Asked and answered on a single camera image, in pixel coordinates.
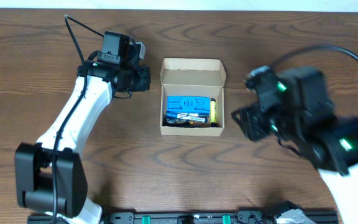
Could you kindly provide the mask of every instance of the cardboard box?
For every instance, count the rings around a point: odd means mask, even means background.
[[[161,118],[162,135],[220,136],[224,129],[223,86],[226,72],[220,60],[165,58],[161,68]],[[210,120],[200,128],[178,128],[163,125],[167,96],[206,96],[216,100],[217,128],[210,127]]]

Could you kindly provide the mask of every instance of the blue object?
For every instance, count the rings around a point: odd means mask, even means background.
[[[167,111],[209,114],[210,99],[203,96],[168,96]]]

